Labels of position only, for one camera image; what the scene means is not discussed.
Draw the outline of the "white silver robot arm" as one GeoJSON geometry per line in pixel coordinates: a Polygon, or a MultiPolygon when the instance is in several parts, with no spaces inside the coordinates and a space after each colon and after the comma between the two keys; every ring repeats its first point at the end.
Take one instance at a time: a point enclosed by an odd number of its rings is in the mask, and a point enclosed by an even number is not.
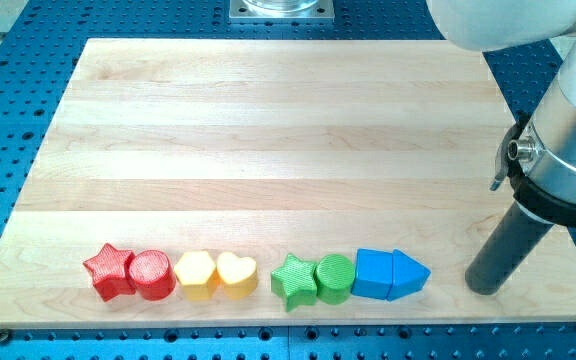
{"type": "MultiPolygon", "coordinates": [[[[473,51],[576,36],[576,0],[432,0],[428,8],[447,40],[473,51]]],[[[506,148],[520,206],[576,227],[576,41],[525,128],[506,148]]]]}

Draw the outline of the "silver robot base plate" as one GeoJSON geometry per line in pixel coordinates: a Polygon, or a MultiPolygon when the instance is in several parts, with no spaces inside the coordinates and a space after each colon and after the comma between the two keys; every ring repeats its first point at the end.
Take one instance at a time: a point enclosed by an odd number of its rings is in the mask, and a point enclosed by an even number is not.
{"type": "Polygon", "coordinates": [[[255,20],[333,20],[333,0],[230,0],[229,19],[255,20]]]}

